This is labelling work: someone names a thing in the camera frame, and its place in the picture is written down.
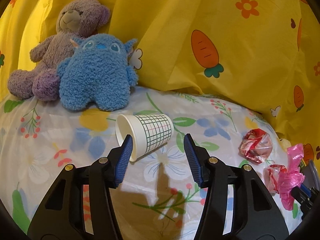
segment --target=plush toy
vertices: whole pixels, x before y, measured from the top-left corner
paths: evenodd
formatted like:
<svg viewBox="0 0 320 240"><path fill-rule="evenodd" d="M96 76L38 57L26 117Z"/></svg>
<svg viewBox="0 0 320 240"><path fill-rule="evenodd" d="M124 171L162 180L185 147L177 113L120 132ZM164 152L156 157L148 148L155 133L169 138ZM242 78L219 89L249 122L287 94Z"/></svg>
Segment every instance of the plush toy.
<svg viewBox="0 0 320 240"><path fill-rule="evenodd" d="M71 38L87 38L109 20L110 10L97 0L75 0L59 14L57 34L48 37L30 51L30 59L39 62L31 70L16 70L8 79L11 94L27 99L35 95L43 101L59 97L58 64L73 55Z"/></svg>
<svg viewBox="0 0 320 240"><path fill-rule="evenodd" d="M81 110L95 102L101 110L113 111L129 103L130 87L138 76L128 65L128 55L136 39L123 44L109 34L97 34L82 41L71 40L72 57L57 69L60 77L60 98L69 110Z"/></svg>

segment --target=teddy bear arm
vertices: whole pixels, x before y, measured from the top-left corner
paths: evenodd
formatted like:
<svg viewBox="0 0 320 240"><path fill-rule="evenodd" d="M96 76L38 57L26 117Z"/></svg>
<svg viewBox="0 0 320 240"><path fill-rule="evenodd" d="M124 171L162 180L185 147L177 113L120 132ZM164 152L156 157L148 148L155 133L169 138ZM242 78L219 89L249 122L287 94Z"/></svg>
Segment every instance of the teddy bear arm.
<svg viewBox="0 0 320 240"><path fill-rule="evenodd" d="M60 62L60 64L57 67L57 76L62 78L67 66L69 65L70 60L71 60L71 57L67 57L66 59L62 60L62 62Z"/></svg>
<svg viewBox="0 0 320 240"><path fill-rule="evenodd" d="M30 51L30 59L32 62L39 62L40 60L42 60L54 36L55 35L52 35L46 38L43 42L39 43Z"/></svg>
<svg viewBox="0 0 320 240"><path fill-rule="evenodd" d="M133 67L130 65L126 66L126 71L127 71L127 78L128 78L129 85L131 87L134 87L138 82L138 75L134 71Z"/></svg>

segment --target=teddy bear leg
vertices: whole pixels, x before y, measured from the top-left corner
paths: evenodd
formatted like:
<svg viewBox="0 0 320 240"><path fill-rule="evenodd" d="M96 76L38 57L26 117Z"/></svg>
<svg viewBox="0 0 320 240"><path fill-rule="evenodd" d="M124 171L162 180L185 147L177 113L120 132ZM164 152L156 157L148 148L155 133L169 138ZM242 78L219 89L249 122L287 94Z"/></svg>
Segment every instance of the teddy bear leg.
<svg viewBox="0 0 320 240"><path fill-rule="evenodd" d="M82 87L60 87L60 101L62 105L72 111L80 111L86 108L87 104L91 101L90 97L86 94L86 89Z"/></svg>
<svg viewBox="0 0 320 240"><path fill-rule="evenodd" d="M31 98L33 96L32 84L36 75L36 71L21 69L13 71L7 82L9 92L21 99Z"/></svg>
<svg viewBox="0 0 320 240"><path fill-rule="evenodd" d="M129 103L130 88L115 89L114 87L100 87L96 93L98 108L104 111L121 109Z"/></svg>
<svg viewBox="0 0 320 240"><path fill-rule="evenodd" d="M56 69L41 71L33 81L33 94L42 101L54 101L59 97L60 77Z"/></svg>

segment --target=pink plastic bag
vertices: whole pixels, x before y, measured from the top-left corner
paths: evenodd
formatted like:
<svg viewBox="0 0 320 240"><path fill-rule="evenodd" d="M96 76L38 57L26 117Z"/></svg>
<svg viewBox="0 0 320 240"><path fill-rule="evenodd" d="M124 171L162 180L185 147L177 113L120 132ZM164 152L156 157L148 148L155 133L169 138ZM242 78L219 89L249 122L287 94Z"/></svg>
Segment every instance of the pink plastic bag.
<svg viewBox="0 0 320 240"><path fill-rule="evenodd" d="M288 169L287 172L279 173L278 191L281 202L286 210L293 210L294 198L291 196L291 190L300 187L305 176L300 173L300 164L303 159L303 145L297 144L288 148Z"/></svg>

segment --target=white fabric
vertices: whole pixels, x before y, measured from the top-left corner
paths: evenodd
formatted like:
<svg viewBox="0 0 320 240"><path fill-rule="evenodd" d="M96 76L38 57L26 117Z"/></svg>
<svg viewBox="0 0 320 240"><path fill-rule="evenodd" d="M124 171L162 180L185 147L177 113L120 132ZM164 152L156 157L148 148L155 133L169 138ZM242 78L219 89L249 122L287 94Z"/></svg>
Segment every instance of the white fabric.
<svg viewBox="0 0 320 240"><path fill-rule="evenodd" d="M114 121L118 114L161 111L171 118L175 128L166 145L129 163L124 182L111 190L124 239L194 238L206 192L195 185L185 153L180 150L186 133L207 147L211 156L238 167L245 160L239 154L243 135L259 127L270 134L273 151L268 163L251 164L255 171L262 177L268 164L287 165L286 153L270 125L256 113L214 96L196 97L138 87L129 106L110 114L94 110L94 105L89 111L69 112L59 102L43 103L35 98L13 108L10 100L17 101L9 96L0 103L0 198L12 214L12 192L19 190L29 219L66 164L87 166L118 147ZM286 211L279 196L274 199L292 232L301 222L300 209ZM225 233L231 229L232 202L231 186ZM85 214L87 231L92 232L89 212Z"/></svg>

